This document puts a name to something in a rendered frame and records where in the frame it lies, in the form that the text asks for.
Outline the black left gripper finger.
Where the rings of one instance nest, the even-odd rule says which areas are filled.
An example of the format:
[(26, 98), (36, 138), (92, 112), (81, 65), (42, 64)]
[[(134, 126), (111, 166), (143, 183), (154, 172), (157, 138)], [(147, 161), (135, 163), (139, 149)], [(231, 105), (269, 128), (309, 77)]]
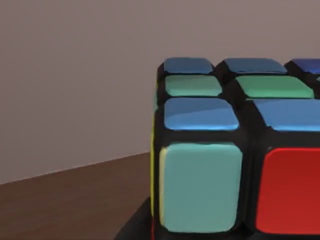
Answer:
[(152, 216), (150, 201), (150, 198), (144, 200), (113, 240), (151, 240)]

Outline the multicoloured puzzle cube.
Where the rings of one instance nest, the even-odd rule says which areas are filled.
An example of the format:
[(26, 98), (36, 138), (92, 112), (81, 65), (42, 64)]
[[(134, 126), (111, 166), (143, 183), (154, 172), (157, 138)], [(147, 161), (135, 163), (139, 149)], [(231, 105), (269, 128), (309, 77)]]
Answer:
[(320, 240), (320, 59), (157, 69), (152, 240)]

